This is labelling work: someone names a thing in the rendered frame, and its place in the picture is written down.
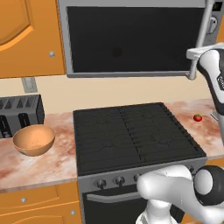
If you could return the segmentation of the orange drawer front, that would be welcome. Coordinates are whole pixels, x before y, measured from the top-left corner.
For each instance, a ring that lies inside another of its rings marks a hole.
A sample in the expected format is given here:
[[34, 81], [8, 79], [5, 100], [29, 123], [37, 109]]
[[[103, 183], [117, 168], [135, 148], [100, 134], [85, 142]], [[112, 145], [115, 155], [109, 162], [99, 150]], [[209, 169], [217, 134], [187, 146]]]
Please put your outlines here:
[[[27, 199], [25, 203], [21, 202], [23, 197]], [[76, 182], [0, 193], [0, 214], [13, 210], [54, 206], [78, 199]]]

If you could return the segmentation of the orange base cupboard door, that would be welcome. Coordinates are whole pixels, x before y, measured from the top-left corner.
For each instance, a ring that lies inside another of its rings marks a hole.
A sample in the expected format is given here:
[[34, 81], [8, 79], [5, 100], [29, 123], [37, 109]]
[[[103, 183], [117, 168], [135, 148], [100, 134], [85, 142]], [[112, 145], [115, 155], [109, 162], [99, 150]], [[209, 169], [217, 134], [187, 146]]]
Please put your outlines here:
[[0, 216], [0, 224], [82, 224], [78, 201]]

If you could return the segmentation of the orange wall cupboard door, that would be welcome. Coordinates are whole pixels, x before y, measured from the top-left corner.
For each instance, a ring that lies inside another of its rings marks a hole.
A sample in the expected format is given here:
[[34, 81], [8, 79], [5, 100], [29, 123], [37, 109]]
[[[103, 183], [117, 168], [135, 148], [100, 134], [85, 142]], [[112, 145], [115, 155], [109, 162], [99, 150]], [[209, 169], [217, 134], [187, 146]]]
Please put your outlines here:
[[0, 0], [0, 78], [64, 72], [58, 0]]

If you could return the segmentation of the grey wall socket plate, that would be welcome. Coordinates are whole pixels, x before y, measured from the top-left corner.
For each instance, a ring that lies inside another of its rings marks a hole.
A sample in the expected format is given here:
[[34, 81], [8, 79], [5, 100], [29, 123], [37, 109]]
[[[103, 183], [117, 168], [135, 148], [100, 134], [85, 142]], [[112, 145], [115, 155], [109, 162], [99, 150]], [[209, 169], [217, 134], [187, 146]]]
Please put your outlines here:
[[36, 84], [36, 80], [34, 77], [23, 77], [21, 79], [24, 91], [29, 94], [29, 93], [37, 93], [38, 88]]

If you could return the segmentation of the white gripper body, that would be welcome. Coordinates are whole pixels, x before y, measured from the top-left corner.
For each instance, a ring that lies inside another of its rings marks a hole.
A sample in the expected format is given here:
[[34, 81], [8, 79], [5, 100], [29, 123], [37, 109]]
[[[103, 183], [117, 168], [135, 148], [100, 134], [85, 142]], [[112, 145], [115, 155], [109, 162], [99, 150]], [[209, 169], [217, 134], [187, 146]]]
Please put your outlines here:
[[215, 45], [207, 45], [207, 46], [188, 49], [186, 51], [186, 57], [189, 60], [198, 60], [204, 52], [211, 49], [224, 49], [224, 42], [220, 42]]

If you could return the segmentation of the orange-brown bowl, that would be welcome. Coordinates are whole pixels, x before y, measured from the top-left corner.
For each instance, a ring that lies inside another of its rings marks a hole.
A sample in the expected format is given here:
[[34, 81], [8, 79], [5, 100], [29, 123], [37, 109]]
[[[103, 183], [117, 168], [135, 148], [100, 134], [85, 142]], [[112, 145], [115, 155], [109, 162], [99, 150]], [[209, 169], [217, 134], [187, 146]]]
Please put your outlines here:
[[44, 124], [35, 124], [20, 129], [12, 139], [14, 147], [23, 155], [36, 157], [51, 149], [55, 140], [54, 131]]

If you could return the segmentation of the black oven door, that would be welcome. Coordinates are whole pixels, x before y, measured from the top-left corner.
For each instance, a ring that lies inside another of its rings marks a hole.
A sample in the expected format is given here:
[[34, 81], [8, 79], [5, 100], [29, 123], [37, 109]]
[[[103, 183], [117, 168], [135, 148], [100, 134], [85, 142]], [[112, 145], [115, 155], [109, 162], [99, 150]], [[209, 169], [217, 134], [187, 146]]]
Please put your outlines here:
[[90, 193], [113, 196], [136, 191], [135, 185], [129, 185], [83, 193], [85, 224], [136, 224], [138, 216], [147, 206], [146, 199], [140, 198], [111, 204], [87, 200], [87, 195]]

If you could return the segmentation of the dark grey toaster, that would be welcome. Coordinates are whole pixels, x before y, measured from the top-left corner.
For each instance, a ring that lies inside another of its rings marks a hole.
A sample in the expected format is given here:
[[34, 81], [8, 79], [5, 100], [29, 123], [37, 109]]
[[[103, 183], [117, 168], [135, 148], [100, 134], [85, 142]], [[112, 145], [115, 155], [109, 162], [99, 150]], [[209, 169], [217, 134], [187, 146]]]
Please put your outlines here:
[[0, 97], [0, 139], [33, 124], [43, 124], [45, 111], [40, 94]]

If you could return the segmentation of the orange base cupboard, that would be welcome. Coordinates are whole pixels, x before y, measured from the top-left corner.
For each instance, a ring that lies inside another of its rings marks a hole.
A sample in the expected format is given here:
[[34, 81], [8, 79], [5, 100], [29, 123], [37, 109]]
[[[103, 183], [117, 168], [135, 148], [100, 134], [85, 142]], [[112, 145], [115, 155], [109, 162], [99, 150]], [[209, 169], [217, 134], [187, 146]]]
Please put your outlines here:
[[224, 168], [224, 157], [216, 158], [216, 159], [212, 159], [212, 160], [207, 160], [206, 164], [207, 165], [218, 165], [219, 167]]

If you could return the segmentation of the black stove with hob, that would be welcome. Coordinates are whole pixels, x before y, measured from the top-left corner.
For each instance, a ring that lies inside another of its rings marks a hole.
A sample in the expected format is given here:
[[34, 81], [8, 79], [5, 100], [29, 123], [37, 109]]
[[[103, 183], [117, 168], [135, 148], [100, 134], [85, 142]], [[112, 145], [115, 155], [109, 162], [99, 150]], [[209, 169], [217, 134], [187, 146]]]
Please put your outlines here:
[[[162, 103], [75, 110], [73, 126], [83, 223], [83, 193], [137, 186], [134, 176], [169, 165], [195, 173], [207, 154]], [[119, 186], [116, 177], [124, 177]], [[106, 180], [103, 189], [99, 179]]]

